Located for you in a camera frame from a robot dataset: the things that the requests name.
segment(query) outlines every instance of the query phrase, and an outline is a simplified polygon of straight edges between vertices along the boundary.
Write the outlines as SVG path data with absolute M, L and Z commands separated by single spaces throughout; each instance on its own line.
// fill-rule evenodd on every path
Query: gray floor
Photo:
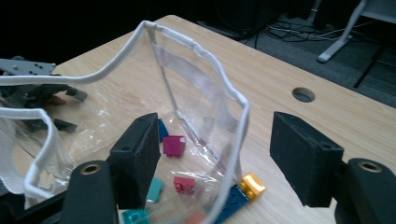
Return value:
M 310 21 L 300 19 L 288 21 L 310 24 Z M 334 40 L 285 42 L 272 38 L 265 32 L 259 33 L 257 42 L 255 38 L 256 36 L 253 36 L 240 42 L 382 104 L 396 108 L 396 68 L 377 63 L 361 85 L 357 89 L 353 88 L 379 46 L 375 42 L 349 41 L 329 61 L 319 63 L 317 57 Z M 396 64 L 396 50 L 388 49 L 381 57 L 381 61 L 391 61 Z

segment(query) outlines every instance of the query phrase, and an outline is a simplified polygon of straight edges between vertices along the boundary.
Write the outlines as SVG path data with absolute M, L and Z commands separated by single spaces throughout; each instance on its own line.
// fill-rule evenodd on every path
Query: cable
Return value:
M 247 38 L 247 39 L 245 40 L 245 43 L 244 43 L 244 45 L 246 45 L 246 44 L 247 44 L 247 42 L 250 40 L 250 38 L 251 38 L 251 37 L 249 37 L 249 38 Z
M 375 22 L 376 20 L 368 21 L 363 24 L 359 24 L 354 26 L 354 28 L 361 27 L 363 25 L 367 25 L 370 23 Z M 313 31 L 300 31 L 301 29 L 313 29 Z M 273 31 L 278 31 L 282 32 L 283 35 L 279 35 Z M 285 42 L 303 42 L 303 41 L 324 41 L 324 40 L 336 40 L 340 35 L 336 35 L 333 37 L 324 37 L 326 35 L 334 35 L 336 33 L 342 32 L 345 29 L 339 29 L 339 30 L 334 30 L 326 33 L 318 32 L 317 29 L 315 29 L 312 26 L 305 26 L 301 24 L 296 24 L 296 23 L 290 23 L 290 22 L 285 22 L 285 21 L 277 21 L 271 25 L 267 25 L 267 29 L 265 33 L 268 34 L 268 36 L 275 38 L 275 39 L 280 39 Z
M 257 49 L 257 40 L 259 39 L 260 32 L 257 32 L 256 39 L 254 40 L 254 49 Z

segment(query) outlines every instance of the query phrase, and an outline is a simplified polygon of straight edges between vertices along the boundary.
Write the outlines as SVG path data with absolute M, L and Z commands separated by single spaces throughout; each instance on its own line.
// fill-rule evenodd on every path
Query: yellow lego brick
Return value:
M 242 178 L 239 187 L 242 191 L 245 192 L 245 194 L 251 201 L 254 201 L 260 194 L 265 191 L 264 184 L 252 172 L 248 173 L 248 175 L 245 175 Z

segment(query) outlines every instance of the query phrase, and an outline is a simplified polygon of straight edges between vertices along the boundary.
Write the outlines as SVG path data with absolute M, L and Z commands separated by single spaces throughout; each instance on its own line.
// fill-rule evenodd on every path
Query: blue lego brick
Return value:
M 168 130 L 166 130 L 165 124 L 161 119 L 158 119 L 158 132 L 160 136 L 160 143 L 163 141 L 163 138 L 169 135 Z
M 124 224 L 133 224 L 137 222 L 139 224 L 150 224 L 148 213 L 146 212 L 146 210 L 138 210 L 138 209 L 125 210 L 124 212 L 121 213 L 121 215 Z
M 147 201 L 149 203 L 156 203 L 160 199 L 160 193 L 163 190 L 163 182 L 155 176 L 151 180 L 151 185 L 148 189 Z
M 215 223 L 220 224 L 248 202 L 249 199 L 245 195 L 244 191 L 242 191 L 238 187 L 238 185 L 232 186 L 228 195 L 227 202 L 224 204 L 224 207 Z

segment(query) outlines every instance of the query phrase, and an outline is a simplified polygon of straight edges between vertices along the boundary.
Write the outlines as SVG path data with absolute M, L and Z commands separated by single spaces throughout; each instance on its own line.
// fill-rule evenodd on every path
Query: table hole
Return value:
M 310 103 L 315 100 L 315 94 L 307 88 L 298 87 L 292 91 L 292 94 L 294 98 L 303 103 Z

